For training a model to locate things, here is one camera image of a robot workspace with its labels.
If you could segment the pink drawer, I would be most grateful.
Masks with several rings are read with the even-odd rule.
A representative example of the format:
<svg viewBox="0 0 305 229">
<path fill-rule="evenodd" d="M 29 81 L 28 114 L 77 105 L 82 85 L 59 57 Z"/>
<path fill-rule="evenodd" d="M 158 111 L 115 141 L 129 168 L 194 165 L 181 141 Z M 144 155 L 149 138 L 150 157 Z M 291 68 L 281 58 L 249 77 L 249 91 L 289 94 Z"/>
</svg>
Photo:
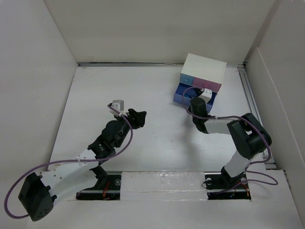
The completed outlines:
<svg viewBox="0 0 305 229">
<path fill-rule="evenodd" d="M 193 86 L 209 89 L 215 93 L 218 93 L 222 84 L 195 77 L 193 80 Z"/>
</svg>

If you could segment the light blue drawer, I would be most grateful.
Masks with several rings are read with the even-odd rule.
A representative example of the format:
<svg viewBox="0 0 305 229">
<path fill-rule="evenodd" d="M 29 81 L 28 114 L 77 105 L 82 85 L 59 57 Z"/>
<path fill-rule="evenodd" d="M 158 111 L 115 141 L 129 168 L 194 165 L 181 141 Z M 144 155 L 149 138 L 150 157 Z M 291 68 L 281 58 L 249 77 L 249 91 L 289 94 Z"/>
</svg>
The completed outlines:
<svg viewBox="0 0 305 229">
<path fill-rule="evenodd" d="M 192 86 L 194 79 L 195 79 L 195 77 L 193 77 L 193 76 L 183 74 L 183 73 L 180 74 L 180 83 L 183 83 L 185 85 Z"/>
</svg>

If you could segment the white drawer cabinet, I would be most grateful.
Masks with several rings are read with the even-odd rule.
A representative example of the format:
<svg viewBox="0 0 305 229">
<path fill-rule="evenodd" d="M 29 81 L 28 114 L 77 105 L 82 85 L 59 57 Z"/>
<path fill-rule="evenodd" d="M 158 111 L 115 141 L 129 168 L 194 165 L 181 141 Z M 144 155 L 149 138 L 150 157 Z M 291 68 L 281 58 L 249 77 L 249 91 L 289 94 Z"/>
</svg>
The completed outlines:
<svg viewBox="0 0 305 229">
<path fill-rule="evenodd" d="M 182 74 L 222 84 L 226 62 L 188 53 Z"/>
</svg>

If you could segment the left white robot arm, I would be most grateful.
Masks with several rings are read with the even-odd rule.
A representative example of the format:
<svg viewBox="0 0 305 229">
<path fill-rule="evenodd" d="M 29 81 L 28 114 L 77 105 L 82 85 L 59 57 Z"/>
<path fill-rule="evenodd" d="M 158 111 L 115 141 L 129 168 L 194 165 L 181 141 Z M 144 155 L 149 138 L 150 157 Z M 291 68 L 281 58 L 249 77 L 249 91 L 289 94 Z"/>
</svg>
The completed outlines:
<svg viewBox="0 0 305 229">
<path fill-rule="evenodd" d="M 60 166 L 41 175 L 34 170 L 27 173 L 19 193 L 19 201 L 32 221 L 47 216 L 60 201 L 86 188 L 101 189 L 106 185 L 107 173 L 101 164 L 116 156 L 127 135 L 142 128 L 146 111 L 129 109 L 126 114 L 115 111 L 102 133 L 75 159 L 60 162 Z"/>
</svg>

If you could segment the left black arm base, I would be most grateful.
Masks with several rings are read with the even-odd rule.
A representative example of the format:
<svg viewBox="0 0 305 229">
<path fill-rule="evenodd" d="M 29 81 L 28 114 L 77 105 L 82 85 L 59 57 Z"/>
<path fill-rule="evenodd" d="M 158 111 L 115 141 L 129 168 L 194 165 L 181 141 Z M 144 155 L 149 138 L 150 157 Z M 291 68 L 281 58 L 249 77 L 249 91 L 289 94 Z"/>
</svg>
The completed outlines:
<svg viewBox="0 0 305 229">
<path fill-rule="evenodd" d="M 91 169 L 94 186 L 76 194 L 77 200 L 120 200 L 122 172 L 107 173 L 101 166 Z"/>
</svg>

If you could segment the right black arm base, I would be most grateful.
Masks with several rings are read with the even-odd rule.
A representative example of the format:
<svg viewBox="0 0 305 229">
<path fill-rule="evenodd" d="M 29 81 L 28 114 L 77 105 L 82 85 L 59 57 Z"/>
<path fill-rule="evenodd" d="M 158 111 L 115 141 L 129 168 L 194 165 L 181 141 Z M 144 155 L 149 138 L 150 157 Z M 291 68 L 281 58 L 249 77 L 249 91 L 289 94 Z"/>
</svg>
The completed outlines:
<svg viewBox="0 0 305 229">
<path fill-rule="evenodd" d="M 208 200 L 250 200 L 249 186 L 241 183 L 246 179 L 245 173 L 238 178 L 226 182 L 220 172 L 209 172 L 204 174 L 205 181 L 201 184 L 207 190 Z"/>
</svg>

